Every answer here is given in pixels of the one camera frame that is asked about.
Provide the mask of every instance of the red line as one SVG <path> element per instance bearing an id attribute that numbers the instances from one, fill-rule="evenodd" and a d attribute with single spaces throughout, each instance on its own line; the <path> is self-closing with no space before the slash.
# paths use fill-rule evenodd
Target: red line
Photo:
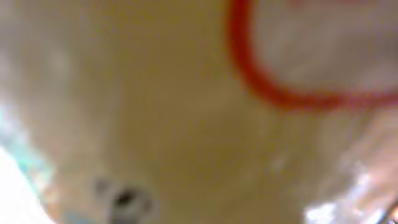
<path id="1" fill-rule="evenodd" d="M 251 12 L 254 0 L 231 0 L 229 44 L 243 80 L 264 100 L 278 107 L 292 109 L 332 110 L 337 108 L 372 108 L 398 103 L 398 94 L 335 92 L 296 93 L 273 83 L 270 71 L 262 71 L 254 59 L 250 38 Z"/>

